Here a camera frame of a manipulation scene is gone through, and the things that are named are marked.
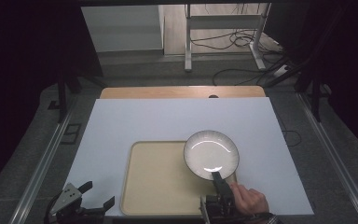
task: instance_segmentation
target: wooden board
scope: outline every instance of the wooden board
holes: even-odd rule
[[[220,98],[265,97],[259,86],[195,86],[195,87],[126,87],[105,88],[101,99],[148,99],[148,98]]]

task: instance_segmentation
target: black clamp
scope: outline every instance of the black clamp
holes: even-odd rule
[[[239,224],[249,221],[269,219],[271,213],[259,213],[252,216],[242,215],[235,207],[234,194],[219,172],[212,172],[216,195],[200,198],[200,210],[206,224]]]
[[[102,224],[105,212],[115,205],[115,196],[105,202],[101,208],[86,209],[80,206],[82,203],[81,196],[89,189],[92,189],[91,181],[78,189],[68,183],[48,205],[45,224],[49,223],[49,218],[54,214],[60,224]]]

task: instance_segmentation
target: beige tray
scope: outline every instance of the beige tray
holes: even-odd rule
[[[215,194],[212,181],[194,175],[183,157],[185,142],[132,146],[121,199],[128,216],[200,215],[200,196]],[[235,174],[227,182],[235,180]]]

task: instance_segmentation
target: white table surface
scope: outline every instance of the white table surface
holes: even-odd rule
[[[82,206],[101,207],[116,196],[106,215],[124,216],[119,203],[131,146],[185,141],[202,130],[224,133],[236,144],[238,182],[263,192],[271,213],[313,214],[268,97],[97,100],[66,183],[80,187],[91,180]]]

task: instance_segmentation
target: dark background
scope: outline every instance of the dark background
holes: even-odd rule
[[[282,37],[294,61],[308,55],[331,9],[307,6],[296,40]],[[102,75],[80,7],[0,2],[0,172],[33,119],[40,92],[57,82],[60,71],[78,76],[74,67]],[[332,90],[331,106],[358,137],[358,2],[348,7],[316,67]]]

